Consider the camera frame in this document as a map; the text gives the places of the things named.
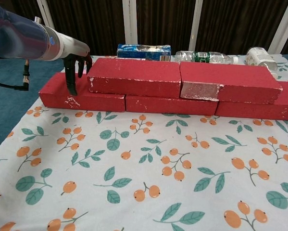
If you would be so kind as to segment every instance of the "tablecloth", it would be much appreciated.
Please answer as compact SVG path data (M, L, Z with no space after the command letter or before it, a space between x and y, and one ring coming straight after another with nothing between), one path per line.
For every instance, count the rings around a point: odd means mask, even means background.
M288 231L288 121L38 99L0 146L0 230L75 229Z

